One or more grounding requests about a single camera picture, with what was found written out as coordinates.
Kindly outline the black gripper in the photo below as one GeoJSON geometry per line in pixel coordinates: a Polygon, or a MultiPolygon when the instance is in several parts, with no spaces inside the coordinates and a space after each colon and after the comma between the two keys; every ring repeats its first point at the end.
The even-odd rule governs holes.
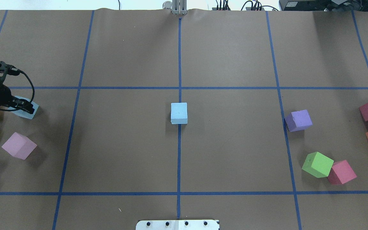
{"type": "Polygon", "coordinates": [[[35,108],[32,102],[23,98],[13,98],[11,93],[11,90],[7,86],[4,84],[0,85],[0,106],[12,107],[29,114],[35,113],[35,108]]]}

